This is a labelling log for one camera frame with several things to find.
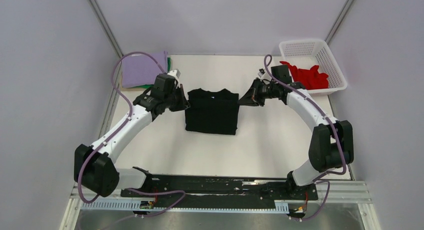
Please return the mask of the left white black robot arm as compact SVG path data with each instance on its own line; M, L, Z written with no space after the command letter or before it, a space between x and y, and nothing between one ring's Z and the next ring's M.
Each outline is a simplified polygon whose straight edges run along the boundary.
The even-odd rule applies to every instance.
M78 193L82 188L107 197L116 189L134 188L140 196L153 191L148 172L139 168L116 168L115 163L127 145L166 110L183 111L189 107L180 83L180 71L157 75L154 85L130 103L129 111L105 135L74 152L74 179Z

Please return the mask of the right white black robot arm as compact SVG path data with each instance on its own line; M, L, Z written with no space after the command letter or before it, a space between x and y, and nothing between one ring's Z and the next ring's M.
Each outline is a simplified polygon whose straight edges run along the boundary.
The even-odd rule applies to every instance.
M279 99L293 109L311 130L308 159L287 175L285 191L299 198L327 174L343 175L354 160L353 127L327 113L300 82L289 75L288 65L260 69L248 91L239 99L241 106L264 106L267 99Z

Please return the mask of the black t shirt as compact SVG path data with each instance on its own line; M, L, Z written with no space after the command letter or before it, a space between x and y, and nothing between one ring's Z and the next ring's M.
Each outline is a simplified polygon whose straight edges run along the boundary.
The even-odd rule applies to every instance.
M190 107L185 110L185 130L190 132L236 135L239 94L228 89L217 92L201 88L188 92Z

